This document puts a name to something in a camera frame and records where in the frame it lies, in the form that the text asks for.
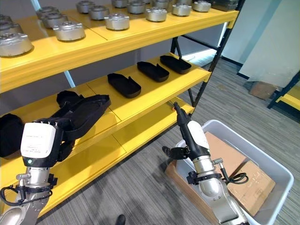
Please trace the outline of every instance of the black metal post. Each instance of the black metal post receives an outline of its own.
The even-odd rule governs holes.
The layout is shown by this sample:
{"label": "black metal post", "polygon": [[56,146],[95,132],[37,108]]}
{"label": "black metal post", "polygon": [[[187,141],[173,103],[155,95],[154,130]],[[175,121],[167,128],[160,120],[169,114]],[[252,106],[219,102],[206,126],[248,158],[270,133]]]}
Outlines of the black metal post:
{"label": "black metal post", "polygon": [[[239,4],[238,4],[236,10],[237,10],[237,11],[241,11],[241,9],[242,9],[244,3],[245,3],[245,0],[239,0]],[[233,29],[233,28],[231,28],[231,29],[230,29],[230,28],[227,28],[227,29],[226,29],[226,31],[225,31],[225,33],[224,33],[224,35],[223,35],[223,37],[222,37],[222,40],[221,40],[221,43],[220,43],[220,46],[219,46],[219,47],[212,46],[212,45],[210,45],[210,44],[208,44],[208,43],[206,43],[206,42],[203,42],[203,41],[194,39],[194,38],[192,38],[192,37],[190,37],[190,36],[187,36],[187,35],[182,35],[182,36],[183,36],[184,38],[187,38],[187,39],[189,39],[189,40],[192,40],[192,41],[194,41],[194,42],[196,42],[196,43],[199,43],[199,44],[204,45],[204,46],[206,46],[206,47],[209,47],[209,48],[211,48],[211,49],[215,49],[215,50],[217,51],[216,54],[215,54],[215,56],[214,56],[214,58],[213,58],[213,60],[212,60],[212,62],[211,62],[211,64],[210,64],[210,68],[209,68],[209,70],[208,70],[209,72],[212,73],[212,72],[214,71],[214,69],[216,68],[217,62],[218,62],[218,60],[219,60],[220,57],[221,57],[221,53],[222,53],[222,51],[223,51],[223,49],[224,49],[224,47],[225,47],[225,44],[226,44],[226,42],[227,42],[227,40],[228,40],[228,38],[229,38],[229,36],[230,36],[230,34],[231,34],[231,32],[232,32],[232,29]],[[174,38],[172,39],[171,53],[175,53],[175,50],[176,50],[176,49],[177,49],[177,52],[178,52],[179,57],[181,58],[182,55],[181,55],[181,51],[180,51],[179,44],[178,44],[178,37],[174,37]],[[205,90],[205,88],[206,88],[206,85],[207,85],[208,81],[207,81],[207,82],[202,82],[202,85],[201,85],[201,87],[200,87],[200,89],[199,89],[199,91],[198,91],[198,94],[197,94],[195,100],[193,99],[193,95],[192,95],[191,89],[188,89],[188,94],[189,94],[189,97],[190,97],[190,99],[191,99],[192,106],[193,106],[194,108],[196,108],[196,106],[198,105],[198,102],[199,102],[199,100],[200,100],[200,98],[201,98],[201,96],[202,96],[202,94],[203,94],[203,92],[204,92],[204,90]]]}
{"label": "black metal post", "polygon": [[[244,5],[244,2],[245,2],[245,0],[240,0],[238,6],[237,6],[237,8],[236,8],[236,10],[240,11],[240,10],[242,9],[243,5]],[[226,42],[228,41],[228,38],[229,38],[229,36],[230,36],[232,30],[233,30],[233,28],[231,28],[231,29],[230,29],[230,28],[227,28],[226,31],[225,31],[225,33],[224,33],[224,35],[223,35],[223,37],[222,37],[220,46],[217,48],[217,52],[216,52],[216,54],[215,54],[215,57],[214,57],[214,59],[212,60],[212,62],[211,62],[211,64],[210,64],[210,68],[209,68],[209,70],[208,70],[208,71],[210,71],[211,73],[213,73],[214,69],[216,68],[217,62],[218,62],[218,60],[219,60],[220,57],[221,57],[221,53],[222,53],[222,51],[223,51],[223,49],[224,49],[224,47],[225,47],[225,45],[226,45]],[[200,100],[200,98],[201,98],[201,96],[202,96],[202,94],[203,94],[203,92],[204,92],[204,90],[205,90],[205,88],[206,88],[206,85],[207,85],[208,81],[202,83],[202,85],[201,85],[201,87],[200,87],[200,89],[199,89],[199,92],[198,92],[198,94],[197,94],[197,96],[196,96],[196,98],[195,98],[195,102],[194,102],[194,105],[193,105],[194,108],[196,108],[196,106],[198,105],[198,102],[199,102],[199,100]]]}
{"label": "black metal post", "polygon": [[172,44],[171,44],[171,53],[175,54],[175,50],[176,50],[176,41],[178,37],[173,37],[172,38]]}
{"label": "black metal post", "polygon": [[190,37],[190,36],[188,36],[188,35],[181,35],[182,37],[184,37],[184,38],[186,38],[186,39],[189,39],[189,40],[191,40],[191,41],[194,41],[194,42],[196,42],[196,43],[198,43],[198,44],[201,44],[201,45],[203,45],[203,46],[206,46],[206,47],[208,47],[208,48],[211,48],[211,49],[214,49],[214,50],[217,50],[218,49],[218,47],[216,47],[216,46],[213,46],[213,45],[210,45],[210,44],[208,44],[208,43],[206,43],[206,42],[204,42],[204,41],[200,41],[200,40],[198,40],[198,39],[195,39],[195,38],[193,38],[193,37]]}

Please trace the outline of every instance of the shelving unit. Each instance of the shelving unit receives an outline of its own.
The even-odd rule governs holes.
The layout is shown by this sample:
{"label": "shelving unit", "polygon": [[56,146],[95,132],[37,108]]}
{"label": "shelving unit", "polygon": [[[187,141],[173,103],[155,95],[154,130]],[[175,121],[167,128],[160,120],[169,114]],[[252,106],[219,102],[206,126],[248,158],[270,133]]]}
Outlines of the shelving unit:
{"label": "shelving unit", "polygon": [[[124,9],[110,10],[124,13]],[[20,23],[35,48],[20,57],[1,59],[0,92],[169,38],[173,38],[171,52],[174,53],[177,48],[181,56],[177,36],[229,22],[223,41],[217,48],[213,61],[215,66],[238,13],[215,9],[208,13],[192,12],[188,17],[176,17],[168,13],[167,20],[162,23],[146,21],[144,15],[130,15],[130,28],[115,32],[105,29],[103,22],[90,21],[88,15],[68,10],[65,14],[70,20],[82,22],[86,33],[85,39],[71,43],[58,41],[53,31],[44,29],[35,16],[25,18],[16,22]],[[163,66],[159,57],[149,62]],[[136,65],[116,72],[131,76],[141,85],[141,94],[133,99],[124,98],[114,90],[107,77],[71,89],[85,97],[109,94],[112,104],[91,130],[76,140],[71,155],[51,168],[50,172],[58,177],[58,185],[54,187],[53,195],[40,216],[174,124],[176,112],[172,105],[175,101],[186,112],[194,111],[205,86],[202,86],[195,101],[190,92],[192,105],[176,96],[200,82],[206,84],[214,67],[206,71],[192,65],[191,71],[185,75],[163,67],[170,71],[170,75],[161,83],[139,72]],[[30,122],[49,117],[57,110],[56,95],[53,95],[10,113],[18,115],[24,122]],[[25,172],[22,157],[11,160],[1,158],[0,165],[0,187],[16,184],[16,174]],[[15,194],[8,192],[7,199],[13,201],[14,198]]]}
{"label": "shelving unit", "polygon": [[[171,100],[171,102],[175,101],[188,113],[194,109],[179,98]],[[107,136],[88,147],[85,151],[81,151],[72,157],[68,157],[62,163],[56,164],[50,171],[59,178],[58,184],[54,187],[53,195],[41,211],[40,216],[129,156],[175,122],[176,112],[168,103],[165,103],[118,130],[113,135]],[[25,169],[22,163],[17,164],[16,169],[19,169],[20,166]],[[14,192],[7,192],[8,200],[13,201],[14,198]]]}
{"label": "shelving unit", "polygon": [[45,29],[36,16],[16,21],[29,36],[34,50],[23,56],[1,59],[0,93],[121,53],[167,40],[175,36],[229,22],[232,27],[238,11],[208,13],[192,12],[188,17],[167,15],[165,22],[146,21],[144,15],[129,15],[130,28],[111,31],[103,22],[89,22],[88,15],[76,10],[65,12],[70,20],[85,25],[86,38],[71,43],[56,39],[54,32]]}
{"label": "shelving unit", "polygon": [[298,72],[292,80],[279,92],[268,105],[272,108],[275,103],[283,101],[288,105],[300,111],[300,87],[295,86],[300,81],[300,72]]}

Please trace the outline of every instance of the gray carpet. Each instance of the gray carpet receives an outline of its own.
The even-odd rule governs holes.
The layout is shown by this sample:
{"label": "gray carpet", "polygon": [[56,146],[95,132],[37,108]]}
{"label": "gray carpet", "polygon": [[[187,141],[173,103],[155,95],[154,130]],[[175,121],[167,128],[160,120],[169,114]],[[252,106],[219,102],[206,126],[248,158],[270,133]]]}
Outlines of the gray carpet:
{"label": "gray carpet", "polygon": [[[300,125],[268,102],[248,94],[236,65],[220,60],[193,119],[217,119],[286,166],[294,186],[277,225],[300,224]],[[193,88],[194,94],[200,86]],[[180,96],[188,101],[188,94]],[[135,154],[95,179],[55,209],[39,225],[113,225],[121,213],[127,225],[209,225],[210,223],[165,176],[163,145],[181,140],[177,127],[164,132]]]}

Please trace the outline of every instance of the gray plastic bin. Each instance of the gray plastic bin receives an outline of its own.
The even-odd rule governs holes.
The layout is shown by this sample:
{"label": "gray plastic bin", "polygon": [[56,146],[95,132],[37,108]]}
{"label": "gray plastic bin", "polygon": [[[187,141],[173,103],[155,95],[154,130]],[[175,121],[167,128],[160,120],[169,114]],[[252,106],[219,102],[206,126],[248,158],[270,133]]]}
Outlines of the gray plastic bin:
{"label": "gray plastic bin", "polygon": [[[202,126],[204,132],[210,132],[217,138],[234,147],[236,150],[246,155],[255,162],[267,175],[269,175],[276,185],[258,213],[251,217],[245,213],[251,225],[272,225],[280,212],[285,199],[293,186],[294,177],[291,172],[279,162],[264,153],[258,147],[247,141],[245,138],[231,130],[218,120],[209,120]],[[185,141],[180,141],[176,147],[185,147]],[[178,160],[176,164],[177,173],[186,181],[188,172],[194,170],[194,165],[190,159]],[[195,191],[199,192],[198,186],[193,185]]]}

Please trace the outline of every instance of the gray wall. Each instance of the gray wall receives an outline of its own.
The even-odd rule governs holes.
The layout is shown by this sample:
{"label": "gray wall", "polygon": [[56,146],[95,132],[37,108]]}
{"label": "gray wall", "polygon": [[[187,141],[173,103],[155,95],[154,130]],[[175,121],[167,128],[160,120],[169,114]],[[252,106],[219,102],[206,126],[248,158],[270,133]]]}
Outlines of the gray wall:
{"label": "gray wall", "polygon": [[[74,8],[79,0],[40,0],[41,6],[55,6],[61,11]],[[110,0],[94,0],[96,4],[110,4]],[[13,20],[35,15],[35,10],[30,0],[0,0],[0,12],[10,15]],[[197,31],[192,34],[197,39],[203,39],[211,44],[218,44],[219,34],[222,26],[216,26],[205,30]],[[180,46],[185,54],[193,53],[206,49],[190,41],[180,39]],[[86,66],[72,69],[71,75],[76,85],[85,83],[95,78],[104,76],[108,73],[118,71],[122,68],[131,66],[140,60],[162,55],[170,51],[171,40],[166,40],[154,45],[150,45],[135,51],[127,52],[106,60],[94,62]],[[64,74],[57,74],[14,90],[1,94],[0,114],[7,113],[13,109],[29,104],[41,98],[68,89],[69,84]]]}
{"label": "gray wall", "polygon": [[244,63],[280,2],[281,0],[246,0],[222,55]]}

